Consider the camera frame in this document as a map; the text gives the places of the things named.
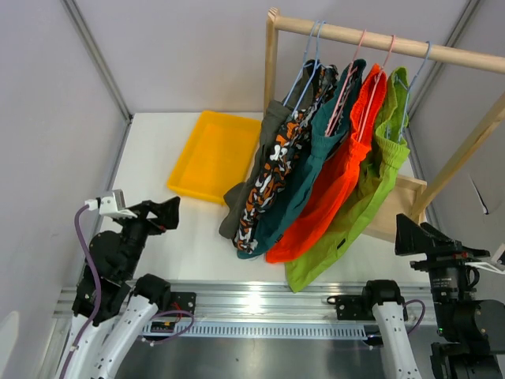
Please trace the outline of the orange shorts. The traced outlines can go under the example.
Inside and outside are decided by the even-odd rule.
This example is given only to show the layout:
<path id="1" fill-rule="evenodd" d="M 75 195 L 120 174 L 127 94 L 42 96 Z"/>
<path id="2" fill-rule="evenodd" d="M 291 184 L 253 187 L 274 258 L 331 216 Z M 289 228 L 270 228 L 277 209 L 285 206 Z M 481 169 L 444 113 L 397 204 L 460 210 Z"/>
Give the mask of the orange shorts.
<path id="1" fill-rule="evenodd" d="M 325 160 L 316 177 L 309 201 L 299 217 L 282 239 L 266 252 L 266 262 L 291 262 L 309 251 L 323 236 L 356 186 L 361 162 L 372 147 L 374 122 L 386 94 L 387 79 L 383 73 L 376 88 L 363 137 L 358 141 L 360 120 L 372 91 L 374 76 L 379 71 L 380 66 L 374 65 L 368 76 L 362 78 L 361 89 L 347 119 L 348 132 Z"/>

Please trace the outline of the lime green shorts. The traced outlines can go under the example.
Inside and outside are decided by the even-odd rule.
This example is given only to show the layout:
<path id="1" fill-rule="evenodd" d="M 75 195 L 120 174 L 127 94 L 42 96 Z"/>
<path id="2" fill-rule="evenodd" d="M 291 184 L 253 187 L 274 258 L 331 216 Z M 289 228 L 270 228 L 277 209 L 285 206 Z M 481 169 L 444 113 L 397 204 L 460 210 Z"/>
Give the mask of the lime green shorts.
<path id="1" fill-rule="evenodd" d="M 402 135 L 409 123 L 405 115 L 408 84 L 406 67 L 391 72 L 373 126 L 372 150 L 361 162 L 356 187 L 314 247 L 285 264 L 287 283 L 293 292 L 302 291 L 346 253 L 393 190 L 399 169 L 410 154 Z"/>

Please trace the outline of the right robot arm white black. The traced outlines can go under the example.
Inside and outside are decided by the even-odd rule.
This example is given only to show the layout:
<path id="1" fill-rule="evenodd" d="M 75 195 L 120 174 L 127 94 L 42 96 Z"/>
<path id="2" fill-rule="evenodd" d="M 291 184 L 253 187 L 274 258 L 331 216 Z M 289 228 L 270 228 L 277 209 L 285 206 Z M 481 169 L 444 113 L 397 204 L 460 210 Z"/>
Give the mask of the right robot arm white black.
<path id="1" fill-rule="evenodd" d="M 504 304 L 474 297 L 487 250 L 465 246 L 429 223 L 396 216 L 395 254 L 423 253 L 411 261 L 415 271 L 428 274 L 443 343 L 432 343 L 430 362 L 436 378 L 501 378 L 498 356 L 504 353 Z M 406 301 L 393 280 L 369 280 L 360 300 L 361 312 L 375 319 L 383 341 L 383 369 L 388 378 L 419 378 L 404 325 Z"/>

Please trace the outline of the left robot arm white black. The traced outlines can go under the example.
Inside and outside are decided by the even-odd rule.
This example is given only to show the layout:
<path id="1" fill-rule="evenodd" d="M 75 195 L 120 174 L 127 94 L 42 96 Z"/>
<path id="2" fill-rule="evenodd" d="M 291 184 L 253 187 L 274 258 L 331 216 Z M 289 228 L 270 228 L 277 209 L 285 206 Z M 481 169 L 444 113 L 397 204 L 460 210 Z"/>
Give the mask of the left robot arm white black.
<path id="1" fill-rule="evenodd" d="M 146 274 L 135 286 L 138 261 L 151 235 L 174 230 L 180 197 L 163 203 L 143 201 L 126 207 L 121 190 L 87 200 L 74 217 L 86 265 L 77 285 L 69 338 L 58 364 L 58 378 L 113 378 L 141 329 L 154 316 L 171 314 L 170 283 Z M 84 240 L 80 215 L 98 211 L 121 226 Z"/>

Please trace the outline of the camouflage patterned shorts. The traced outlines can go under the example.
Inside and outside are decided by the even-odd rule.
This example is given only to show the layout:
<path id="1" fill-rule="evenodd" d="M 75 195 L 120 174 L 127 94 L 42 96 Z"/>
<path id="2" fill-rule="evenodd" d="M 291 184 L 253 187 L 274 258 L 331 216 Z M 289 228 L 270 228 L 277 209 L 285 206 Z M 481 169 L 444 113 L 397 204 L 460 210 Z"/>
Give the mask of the camouflage patterned shorts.
<path id="1" fill-rule="evenodd" d="M 260 217 L 275 205 L 276 198 L 285 189 L 286 180 L 300 157 L 303 144 L 309 139 L 310 117 L 323 101 L 332 97 L 335 90 L 339 78 L 339 72 L 335 66 L 321 64 L 316 74 L 318 74 L 318 84 L 315 87 L 316 93 L 312 104 L 306 109 L 298 110 L 295 116 L 291 113 L 281 125 L 273 147 L 246 198 L 238 229 L 231 240 L 237 249 L 237 256 L 242 260 L 261 254 L 258 247 L 261 238 L 256 231 Z"/>

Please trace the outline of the teal shorts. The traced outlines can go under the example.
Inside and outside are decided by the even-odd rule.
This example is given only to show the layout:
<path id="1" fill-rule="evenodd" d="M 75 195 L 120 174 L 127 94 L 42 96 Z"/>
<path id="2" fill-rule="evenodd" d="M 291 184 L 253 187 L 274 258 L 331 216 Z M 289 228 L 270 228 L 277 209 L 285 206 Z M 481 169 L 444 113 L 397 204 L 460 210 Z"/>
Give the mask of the teal shorts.
<path id="1" fill-rule="evenodd" d="M 332 97 L 323 101 L 314 115 L 310 117 L 309 139 L 303 144 L 300 157 L 286 180 L 285 189 L 276 198 L 275 205 L 260 217 L 256 229 L 261 238 L 258 245 L 260 255 L 266 253 L 279 242 L 299 217 L 309 201 L 316 177 L 321 172 L 325 160 L 349 130 L 347 119 L 361 89 L 362 74 L 366 67 L 366 61 L 362 58 L 354 61 L 353 72 L 341 102 L 342 110 L 339 112 L 338 121 L 335 123 L 331 136 L 325 136 L 329 118 L 346 79 L 348 66 L 342 73 L 339 73 Z"/>

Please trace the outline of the olive grey shorts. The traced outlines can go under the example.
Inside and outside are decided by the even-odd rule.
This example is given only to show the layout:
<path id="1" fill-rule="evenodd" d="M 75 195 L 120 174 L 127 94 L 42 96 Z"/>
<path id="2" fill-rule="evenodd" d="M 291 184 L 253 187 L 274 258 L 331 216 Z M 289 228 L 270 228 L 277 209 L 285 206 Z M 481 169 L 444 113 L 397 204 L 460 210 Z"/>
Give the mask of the olive grey shorts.
<path id="1" fill-rule="evenodd" d="M 245 207 L 245 201 L 252 189 L 256 176 L 259 174 L 260 168 L 265 163 L 270 149 L 273 147 L 276 135 L 281 125 L 287 120 L 287 117 L 293 112 L 297 99 L 303 90 L 306 81 L 311 75 L 312 69 L 305 68 L 302 79 L 297 83 L 289 102 L 284 107 L 283 101 L 271 100 L 267 105 L 267 110 L 261 122 L 261 131 L 259 146 L 254 156 L 252 169 L 248 178 L 244 182 L 239 182 L 231 187 L 224 195 L 225 204 L 229 208 L 229 212 L 219 226 L 219 234 L 227 239 L 232 240 L 238 229 L 241 211 Z M 309 85 L 308 91 L 302 100 L 298 110 L 306 109 L 312 104 L 315 98 L 315 87 L 318 84 L 318 74 Z"/>

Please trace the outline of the wooden clothes rack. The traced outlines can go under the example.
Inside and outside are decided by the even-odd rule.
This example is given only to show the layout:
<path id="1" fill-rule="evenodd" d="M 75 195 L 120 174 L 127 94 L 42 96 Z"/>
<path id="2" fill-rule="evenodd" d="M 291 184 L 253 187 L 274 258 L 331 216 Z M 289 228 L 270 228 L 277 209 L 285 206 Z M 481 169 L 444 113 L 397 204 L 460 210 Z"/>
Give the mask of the wooden clothes rack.
<path id="1" fill-rule="evenodd" d="M 290 32 L 308 36 L 313 22 L 310 20 L 285 17 L 279 9 L 272 7 L 267 12 L 265 71 L 264 71 L 264 106 L 266 107 L 275 94 L 275 77 L 279 32 Z M 361 45 L 380 51 L 392 51 L 396 54 L 423 58 L 428 56 L 435 62 L 448 63 L 492 73 L 504 73 L 504 58 L 465 51 L 453 47 L 428 45 L 419 41 L 393 38 L 374 32 L 362 32 L 357 29 L 326 24 L 320 33 L 321 39 L 340 43 Z M 403 212 L 416 223 L 425 220 L 425 209 L 431 204 L 447 183 L 455 176 L 472 154 L 485 142 L 496 127 L 504 120 L 504 97 L 494 102 L 469 136 L 462 142 L 453 156 L 443 166 L 431 183 L 404 175 L 397 177 L 394 189 L 381 205 L 372 222 L 364 233 L 374 238 L 393 242 L 396 236 L 395 217 Z"/>

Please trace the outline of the yellow plastic tray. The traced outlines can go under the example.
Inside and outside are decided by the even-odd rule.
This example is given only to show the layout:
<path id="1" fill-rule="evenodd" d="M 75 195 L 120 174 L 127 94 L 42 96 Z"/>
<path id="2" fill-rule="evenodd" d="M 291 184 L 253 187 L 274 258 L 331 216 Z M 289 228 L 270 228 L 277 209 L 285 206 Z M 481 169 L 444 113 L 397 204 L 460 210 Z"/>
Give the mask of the yellow plastic tray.
<path id="1" fill-rule="evenodd" d="M 245 180 L 259 142 L 261 121 L 203 111 L 166 183 L 178 195 L 222 205 Z"/>

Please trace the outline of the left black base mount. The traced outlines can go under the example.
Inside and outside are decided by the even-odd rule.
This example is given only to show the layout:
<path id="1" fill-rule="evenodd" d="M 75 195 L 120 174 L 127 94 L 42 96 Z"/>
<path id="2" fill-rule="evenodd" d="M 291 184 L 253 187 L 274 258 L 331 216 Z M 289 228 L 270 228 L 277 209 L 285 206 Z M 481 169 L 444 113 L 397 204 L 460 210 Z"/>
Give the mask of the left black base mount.
<path id="1" fill-rule="evenodd" d="M 188 291 L 173 291 L 170 295 L 169 310 L 184 310 L 195 313 L 196 293 Z"/>

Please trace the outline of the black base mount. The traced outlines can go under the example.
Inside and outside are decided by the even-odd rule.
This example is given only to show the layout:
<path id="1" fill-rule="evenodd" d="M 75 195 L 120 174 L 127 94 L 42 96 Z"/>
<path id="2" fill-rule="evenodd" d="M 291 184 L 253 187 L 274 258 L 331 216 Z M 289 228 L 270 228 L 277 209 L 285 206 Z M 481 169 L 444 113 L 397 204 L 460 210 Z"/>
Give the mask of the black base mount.
<path id="1" fill-rule="evenodd" d="M 196 293 L 188 291 L 173 291 L 170 295 L 169 310 L 184 310 L 195 313 Z"/>
<path id="2" fill-rule="evenodd" d="M 361 295 L 334 295 L 327 297 L 327 304 L 334 306 L 340 321 L 374 321 L 372 307 Z"/>

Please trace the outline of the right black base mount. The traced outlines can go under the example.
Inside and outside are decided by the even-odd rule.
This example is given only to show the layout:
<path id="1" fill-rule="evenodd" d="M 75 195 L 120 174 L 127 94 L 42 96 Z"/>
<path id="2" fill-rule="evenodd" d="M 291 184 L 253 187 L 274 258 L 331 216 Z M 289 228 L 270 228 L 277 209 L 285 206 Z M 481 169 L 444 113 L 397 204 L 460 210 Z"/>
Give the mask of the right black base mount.
<path id="1" fill-rule="evenodd" d="M 327 304 L 334 306 L 340 321 L 374 321 L 372 307 L 361 295 L 334 295 L 327 297 Z"/>

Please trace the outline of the aluminium mounting rail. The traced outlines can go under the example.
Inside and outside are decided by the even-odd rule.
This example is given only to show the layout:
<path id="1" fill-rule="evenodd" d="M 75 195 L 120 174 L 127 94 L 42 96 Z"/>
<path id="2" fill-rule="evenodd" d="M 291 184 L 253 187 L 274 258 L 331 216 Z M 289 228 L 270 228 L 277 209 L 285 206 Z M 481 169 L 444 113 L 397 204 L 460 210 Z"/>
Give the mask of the aluminium mounting rail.
<path id="1" fill-rule="evenodd" d="M 196 294 L 196 319 L 223 322 L 315 323 L 336 318 L 332 295 L 359 295 L 357 283 L 316 283 L 293 293 L 285 283 L 174 280 L 171 290 Z"/>

